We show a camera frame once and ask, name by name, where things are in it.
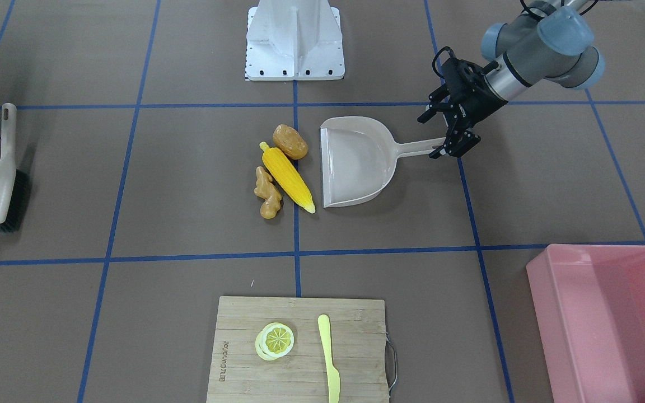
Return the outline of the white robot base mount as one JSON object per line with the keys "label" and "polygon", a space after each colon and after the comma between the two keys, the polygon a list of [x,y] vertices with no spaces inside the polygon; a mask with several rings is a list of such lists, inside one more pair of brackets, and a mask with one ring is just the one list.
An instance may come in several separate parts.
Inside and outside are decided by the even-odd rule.
{"label": "white robot base mount", "polygon": [[328,1],[261,1],[247,12],[244,77],[251,81],[340,80],[340,11]]}

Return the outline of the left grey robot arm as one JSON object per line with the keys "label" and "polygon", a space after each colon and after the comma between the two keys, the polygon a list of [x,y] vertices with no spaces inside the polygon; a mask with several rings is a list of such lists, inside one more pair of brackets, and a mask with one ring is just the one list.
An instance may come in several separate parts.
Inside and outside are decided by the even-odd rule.
{"label": "left grey robot arm", "polygon": [[535,1],[521,6],[510,24],[492,25],[484,33],[480,51],[486,65],[459,58],[450,46],[433,57],[432,69],[442,82],[428,95],[427,109],[418,120],[426,123],[441,113],[447,130],[430,158],[463,157],[480,142],[474,126],[541,80],[585,90],[604,74],[605,58],[584,19],[593,2]]}

